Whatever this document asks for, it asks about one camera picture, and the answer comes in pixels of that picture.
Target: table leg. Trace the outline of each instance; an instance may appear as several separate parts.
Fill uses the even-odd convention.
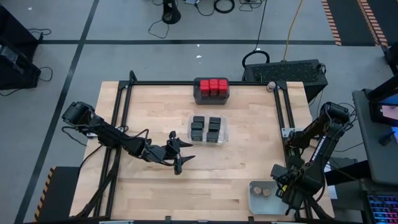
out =
[[[325,173],[328,186],[349,182],[352,181],[353,178],[356,180],[361,178],[371,179],[371,171],[368,161],[357,162],[353,165],[339,168],[338,170],[331,170]]]

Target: keyboard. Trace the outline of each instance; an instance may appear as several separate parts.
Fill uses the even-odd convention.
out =
[[[315,83],[322,71],[317,68],[318,60],[262,63],[247,65],[247,73],[256,82],[285,80],[290,82]]]
[[[370,192],[367,198],[373,223],[398,223],[398,194],[387,195],[378,192],[375,196]]]

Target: floor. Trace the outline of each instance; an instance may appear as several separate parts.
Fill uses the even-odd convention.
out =
[[[7,180],[0,185],[4,223],[14,222],[24,196],[26,216],[22,212],[18,220],[32,221],[50,167],[80,165],[84,147],[61,132],[63,122],[59,119],[59,114],[71,102],[84,101],[95,106],[101,82],[125,80],[130,70],[134,70],[139,80],[220,76],[240,80],[241,59],[254,48],[262,14],[262,9],[253,12],[235,9],[230,14],[216,12],[203,17],[193,6],[180,0],[181,21],[170,26],[166,40],[159,41],[147,33],[162,13],[161,6],[151,1],[0,2],[26,28],[52,30],[45,36],[46,42],[38,47],[34,63],[54,70],[51,82],[39,82],[38,88],[0,98],[0,170]],[[201,11],[210,12],[212,2],[201,1]],[[259,48],[270,54],[271,62],[283,58],[284,40],[298,4],[299,0],[268,1],[261,34],[264,45]],[[220,3],[220,8],[228,8],[228,3]],[[163,35],[166,28],[165,24],[158,23],[152,32]],[[304,1],[291,40],[296,41],[289,46],[287,60],[318,58],[327,66],[329,85],[322,98],[318,96],[311,106],[313,117],[319,104],[352,103],[353,90],[374,88],[392,76],[379,47],[334,45],[321,0]],[[248,63],[263,61],[262,57],[253,57]],[[47,75],[49,72],[44,70],[42,77]],[[336,149],[360,142],[356,125],[343,136]],[[366,159],[362,146],[333,156]]]

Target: wooden tabletop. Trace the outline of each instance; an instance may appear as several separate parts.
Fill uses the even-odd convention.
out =
[[[117,82],[103,82],[96,114],[111,122]],[[264,86],[230,86],[225,105],[196,105],[192,86],[133,86],[127,125],[128,135],[149,129],[152,144],[164,145],[170,131],[188,142],[187,123],[193,114],[224,116],[228,120],[229,142],[222,146],[182,148],[182,156],[196,155],[183,166],[180,175],[170,167],[148,163],[122,151],[111,218],[134,220],[294,220],[283,215],[253,215],[248,205],[252,180],[272,180],[274,164],[285,165],[275,99]],[[288,83],[297,128],[311,123],[302,83]],[[283,93],[280,91],[285,111]],[[85,156],[98,147],[88,141]],[[70,215],[78,213],[98,188],[105,148],[83,166]],[[310,148],[304,157],[312,155]],[[104,193],[101,214],[108,198]],[[319,204],[334,217],[327,190]]]

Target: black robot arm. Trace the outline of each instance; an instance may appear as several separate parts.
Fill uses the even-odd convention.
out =
[[[170,132],[169,140],[167,140],[165,146],[151,145],[151,139],[147,138],[148,129],[143,130],[137,136],[130,137],[123,131],[105,122],[103,118],[95,114],[92,106],[83,102],[72,103],[62,115],[62,119],[84,135],[95,133],[98,136],[98,141],[106,147],[122,147],[129,155],[135,158],[143,159],[147,162],[156,162],[165,166],[174,166],[175,175],[181,174],[184,162],[195,157],[181,156],[180,148],[192,145],[176,138],[175,131]],[[146,136],[144,138],[139,137],[139,135],[145,132]],[[169,163],[166,160],[174,160],[174,162]]]
[[[313,196],[325,188],[324,169],[340,137],[344,135],[349,124],[348,109],[340,105],[327,102],[321,107],[320,115],[303,131],[290,132],[284,144],[287,149],[306,149],[311,138],[319,135],[320,140],[311,159],[301,167],[286,169],[275,164],[271,176],[277,182],[279,190],[277,196],[296,211],[303,209],[301,205],[305,199],[320,218],[330,218],[317,204],[318,199]]]

